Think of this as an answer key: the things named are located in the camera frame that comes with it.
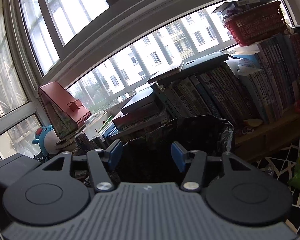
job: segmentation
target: stack of books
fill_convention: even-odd
[[[128,141],[156,129],[168,119],[163,104],[148,87],[134,95],[112,119],[115,129],[109,138]]]
[[[261,119],[265,123],[278,120],[300,99],[300,33],[279,33],[235,50],[233,56],[242,58],[238,78]]]
[[[212,53],[184,63],[170,76],[154,76],[151,88],[173,118],[212,114],[233,125],[257,117],[249,94],[224,61],[224,53]]]

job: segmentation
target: stuffed animal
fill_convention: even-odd
[[[35,132],[35,140],[32,140],[32,144],[39,144],[42,154],[46,157],[49,153],[57,154],[58,149],[56,148],[56,143],[59,138],[56,135],[52,125],[47,127],[42,126],[38,128]]]

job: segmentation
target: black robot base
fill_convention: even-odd
[[[120,141],[86,156],[63,152],[42,165],[17,165],[26,156],[3,160],[0,174],[17,166],[2,196],[11,223],[7,240],[92,239],[262,239],[291,240],[296,235],[284,220],[292,203],[281,182],[231,153],[207,156],[187,151],[178,142],[171,155],[185,177],[174,182],[112,183],[122,151]],[[220,178],[203,187],[208,165],[222,163]],[[71,177],[89,170],[91,188]]]

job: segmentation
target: book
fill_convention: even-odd
[[[194,111],[194,113],[195,113],[194,116],[200,115],[200,112],[197,109],[197,107],[195,106],[194,101],[192,101],[192,99],[189,96],[189,92],[184,89],[185,86],[182,85],[182,81],[179,82],[177,87],[180,90],[181,94],[184,96],[185,100],[188,102],[188,104],[192,108],[192,110]]]
[[[166,78],[168,76],[171,76],[171,75],[174,75],[174,74],[180,72],[182,70],[183,65],[184,65],[183,61],[180,64],[171,64],[168,69],[154,74],[152,76],[152,78],[150,78],[148,80],[148,83],[151,84],[153,82],[157,82],[160,79]]]
[[[179,72],[161,78],[157,81],[158,85],[170,84],[178,79],[183,79],[196,73],[204,73],[217,66],[221,62],[228,59],[227,54],[215,52],[197,59],[193,59],[184,63]]]
[[[163,88],[163,93],[167,96],[167,98],[173,104],[173,106],[178,111],[178,113],[179,113],[179,115],[181,117],[188,117],[189,116],[187,114],[187,112],[185,111],[182,103],[180,103],[178,101],[177,97],[174,95],[174,93],[172,92],[172,90],[170,89],[170,87]]]
[[[121,129],[123,127],[126,127],[130,124],[139,121],[140,119],[147,118],[158,112],[160,112],[160,107],[157,105],[156,101],[154,101],[127,114],[123,114],[122,112],[119,112],[112,119],[112,122],[118,129]]]
[[[199,82],[197,77],[195,75],[192,75],[189,78],[190,78],[191,82],[193,83],[193,85],[196,87],[199,94],[201,95],[202,100],[207,104],[208,108],[210,109],[211,114],[214,115],[215,117],[221,117],[217,107],[214,105],[210,96],[208,95],[208,93],[206,92],[204,87],[201,85],[201,83]]]
[[[121,112],[127,114],[133,112],[139,107],[145,106],[155,99],[155,92],[151,87],[148,87],[138,93],[136,93],[122,108]]]
[[[178,84],[179,84],[179,81],[175,81],[175,82],[172,82],[169,87],[171,88],[172,91],[176,92],[176,94],[178,95],[178,97],[182,101],[183,105],[186,107],[188,113],[190,113],[190,116],[196,116],[194,110],[189,105],[188,101],[186,100],[186,98],[183,96],[180,89],[178,88]]]
[[[150,86],[154,93],[157,95],[157,97],[160,99],[160,101],[165,105],[167,108],[167,111],[173,118],[181,117],[176,108],[173,106],[173,104],[169,101],[167,96],[161,91],[160,87],[158,86],[157,82],[154,82]]]

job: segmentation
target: window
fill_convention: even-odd
[[[204,18],[205,17],[202,10],[198,11],[198,15],[199,15],[200,18]]]
[[[161,62],[156,52],[153,52],[150,55],[153,58],[154,63],[158,64],[159,62]]]
[[[38,119],[32,115],[0,135],[0,157],[5,159],[21,153],[33,158],[41,152],[39,144],[32,144],[34,134],[40,127]]]
[[[181,28],[181,24],[179,20],[174,21],[166,26],[160,27],[159,30],[156,30],[158,36],[163,35],[161,42],[163,43],[163,46],[165,46],[167,53],[158,54],[162,49],[162,44],[159,44],[160,41],[157,43],[157,41],[152,38],[151,33],[149,33],[147,34],[149,41],[151,41],[149,46],[145,46],[143,38],[135,41],[133,44],[122,49],[120,52],[116,53],[115,56],[99,64],[93,71],[82,77],[80,79],[82,86],[80,85],[80,82],[76,82],[68,90],[71,91],[74,97],[82,100],[84,105],[88,107],[89,110],[97,112],[117,104],[119,101],[121,101],[121,96],[124,94],[128,97],[129,95],[126,93],[127,91],[137,91],[137,88],[143,89],[146,85],[148,85],[146,83],[146,77],[148,74],[152,75],[158,71],[158,64],[160,64],[160,70],[169,68],[169,63],[172,62],[171,55],[174,56],[173,62],[179,62],[198,53],[200,55],[205,55],[212,51],[220,51],[235,44],[235,40],[230,39],[231,37],[227,33],[228,30],[223,27],[218,15],[211,14],[216,6],[221,5],[222,3],[223,2],[220,2],[218,4],[206,7],[205,10],[211,17],[211,20],[218,30],[223,43],[219,43],[217,40],[209,39],[209,36],[207,36],[208,33],[204,31],[204,28],[207,26],[202,24],[199,24],[200,26],[198,26],[197,29],[195,28],[196,23],[190,25],[184,24],[182,33],[179,32],[177,35],[177,29],[178,27]],[[190,14],[190,16],[193,17],[193,15],[196,15],[196,13],[199,15],[200,11]],[[186,18],[181,18],[181,21],[186,23]],[[163,33],[166,30],[171,36]],[[120,77],[120,80],[124,81],[124,74],[120,70],[126,70],[129,66],[131,66],[131,68],[129,69],[130,72],[127,72],[129,73],[129,84],[127,85],[124,84],[124,82],[121,83],[118,77]],[[111,79],[111,77],[116,77],[120,86],[118,85],[114,87],[112,85],[114,81]]]
[[[185,46],[186,46],[186,49],[191,49],[191,46],[190,46],[190,44],[189,44],[187,38],[183,39],[183,42],[184,42],[184,44],[185,44]]]
[[[27,102],[11,57],[0,0],[0,117]]]
[[[169,54],[169,57],[173,57],[173,55],[171,54],[171,52],[170,52],[170,50],[169,50],[169,48],[168,48],[168,45],[167,46],[164,46],[165,48],[166,48],[166,50],[167,50],[167,52],[168,52],[168,54]]]
[[[119,86],[119,82],[117,81],[117,78],[113,75],[110,77],[111,78],[111,81],[113,83],[113,85],[116,87],[116,86]]]
[[[134,54],[133,54],[133,53],[129,53],[129,57],[131,58],[132,63],[133,63],[134,65],[138,64],[138,62],[137,62],[136,58],[134,57]]]
[[[181,44],[180,41],[177,41],[174,45],[176,46],[176,48],[177,48],[177,50],[178,50],[179,52],[185,51],[185,50],[183,49],[182,44]]]
[[[177,32],[181,31],[180,25],[178,24],[178,22],[174,22],[173,23],[174,28],[176,29]]]
[[[185,18],[186,18],[186,21],[187,21],[188,23],[193,22],[193,20],[192,20],[192,18],[191,18],[190,15],[187,15]]]
[[[106,0],[47,0],[47,2],[64,44],[109,8]]]
[[[139,72],[139,75],[140,75],[141,79],[146,78],[146,75],[143,71]]]
[[[143,42],[144,42],[145,44],[150,43],[150,40],[149,40],[148,36],[143,37]]]
[[[207,27],[206,30],[209,33],[211,39],[214,39],[216,37],[216,35],[214,34],[214,32],[210,26]]]
[[[174,31],[174,29],[171,27],[171,25],[167,25],[167,26],[166,26],[166,29],[167,29],[167,31],[168,31],[168,33],[169,33],[170,35],[172,35],[173,33],[175,33],[175,31]]]
[[[230,32],[227,32],[228,36],[229,36],[229,39],[233,39],[232,35]]]
[[[129,77],[128,77],[128,75],[127,75],[127,73],[125,72],[124,69],[121,70],[121,74],[122,74],[122,76],[124,77],[125,80],[129,79]]]
[[[200,31],[199,32],[195,32],[194,36],[197,39],[197,42],[199,44],[204,43],[204,39],[202,38]]]
[[[46,74],[59,60],[59,56],[42,18],[38,0],[20,0],[20,3],[34,54],[42,73]]]

